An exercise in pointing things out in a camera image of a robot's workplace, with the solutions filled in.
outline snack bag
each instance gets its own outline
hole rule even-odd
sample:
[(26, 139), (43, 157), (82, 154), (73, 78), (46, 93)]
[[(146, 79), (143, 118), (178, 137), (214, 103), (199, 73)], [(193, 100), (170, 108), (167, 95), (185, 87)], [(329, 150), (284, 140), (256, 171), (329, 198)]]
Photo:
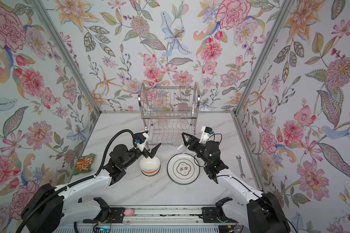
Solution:
[(78, 175), (80, 173), (87, 173), (91, 171), (91, 164), (96, 155), (90, 153), (87, 156), (80, 156), (76, 161), (75, 170), (73, 175)]

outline metal corner post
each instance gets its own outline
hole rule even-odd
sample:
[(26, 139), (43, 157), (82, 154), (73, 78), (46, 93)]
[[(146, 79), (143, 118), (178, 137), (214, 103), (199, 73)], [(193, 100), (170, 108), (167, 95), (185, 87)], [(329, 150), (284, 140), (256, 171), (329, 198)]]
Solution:
[(59, 32), (57, 31), (56, 27), (54, 26), (52, 19), (49, 16), (42, 1), (41, 0), (29, 0), (29, 2), (32, 5), (34, 11), (37, 13), (41, 23), (43, 24), (43, 27), (45, 27), (45, 29), (49, 33), (51, 39), (56, 44), (57, 48), (60, 50), (62, 56), (65, 59), (65, 64), (71, 69), (71, 72), (73, 73), (76, 81), (78, 82), (80, 89), (84, 92), (85, 97), (87, 98), (87, 101), (89, 102), (89, 105), (99, 116), (101, 113), (101, 109), (97, 105), (95, 98), (92, 96), (91, 92), (89, 91), (88, 86), (85, 83), (84, 78), (83, 78), (82, 74), (80, 73), (78, 67), (76, 66), (76, 64), (72, 60), (68, 49), (66, 48)]
[(252, 75), (250, 76), (250, 79), (249, 79), (249, 81), (246, 85), (246, 88), (244, 90), (244, 93), (243, 93), (242, 97), (240, 98), (240, 101), (239, 101), (239, 104), (237, 105), (237, 108), (235, 109), (235, 116), (238, 116), (240, 111), (243, 109), (243, 106), (249, 97), (249, 93), (252, 90), (252, 87), (258, 78), (259, 72), (261, 71), (261, 69), (265, 65), (268, 54), (271, 51), (271, 48), (274, 46), (276, 37), (279, 35), (280, 30), (283, 27), (284, 21), (285, 21), (288, 13), (290, 11), (291, 6), (294, 3), (294, 1), (295, 0), (284, 0), (284, 3), (280, 7), (277, 18), (274, 22), (274, 25), (272, 26), (271, 35), (269, 36), (264, 48), (262, 49), (261, 54), (259, 55), (257, 65), (254, 67)]

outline open-end wrench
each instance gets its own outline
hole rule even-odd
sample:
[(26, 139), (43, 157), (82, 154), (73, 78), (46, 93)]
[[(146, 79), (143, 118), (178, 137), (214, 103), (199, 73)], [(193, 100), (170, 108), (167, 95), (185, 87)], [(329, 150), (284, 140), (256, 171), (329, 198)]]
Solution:
[(241, 156), (236, 156), (236, 159), (238, 160), (238, 165), (240, 166), (240, 172), (241, 172), (240, 177), (241, 178), (245, 178), (245, 175), (244, 175), (244, 172), (243, 172), (243, 166), (241, 164)]

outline wall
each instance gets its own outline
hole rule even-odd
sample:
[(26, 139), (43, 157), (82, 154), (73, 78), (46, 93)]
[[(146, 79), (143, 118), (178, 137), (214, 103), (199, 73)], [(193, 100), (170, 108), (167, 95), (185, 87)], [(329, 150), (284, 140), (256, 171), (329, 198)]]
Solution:
[(103, 112), (139, 110), (141, 82), (198, 82), (201, 110), (232, 110), (280, 7), (279, 0), (43, 3), (71, 36), (65, 43)]
[(63, 61), (27, 1), (0, 2), (0, 232), (40, 186), (70, 180), (96, 122)]
[(239, 121), (298, 232), (350, 232), (350, 0), (297, 0)]

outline plate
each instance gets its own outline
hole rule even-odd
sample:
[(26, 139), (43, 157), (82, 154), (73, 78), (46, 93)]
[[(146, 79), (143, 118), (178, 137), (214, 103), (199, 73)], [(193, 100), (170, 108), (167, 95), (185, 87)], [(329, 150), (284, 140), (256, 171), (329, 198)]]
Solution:
[(194, 163), (193, 156), (177, 154), (167, 164), (167, 174), (177, 184), (190, 184), (200, 174), (200, 167)]

